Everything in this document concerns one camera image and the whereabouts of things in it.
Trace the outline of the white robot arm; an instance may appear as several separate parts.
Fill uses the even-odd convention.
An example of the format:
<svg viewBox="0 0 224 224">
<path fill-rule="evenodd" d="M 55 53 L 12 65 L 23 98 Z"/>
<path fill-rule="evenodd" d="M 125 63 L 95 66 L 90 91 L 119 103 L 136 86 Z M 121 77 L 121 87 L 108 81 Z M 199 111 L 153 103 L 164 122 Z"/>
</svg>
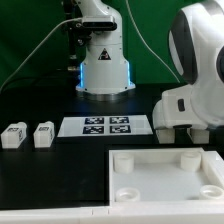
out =
<svg viewBox="0 0 224 224">
<path fill-rule="evenodd" d="M 114 96 L 135 87 L 123 56 L 122 18 L 101 0 L 79 0 L 78 26 L 90 36 L 77 91 Z M 224 0 L 182 8 L 169 31 L 169 50 L 185 86 L 162 93 L 153 110 L 156 129 L 224 126 Z"/>
</svg>

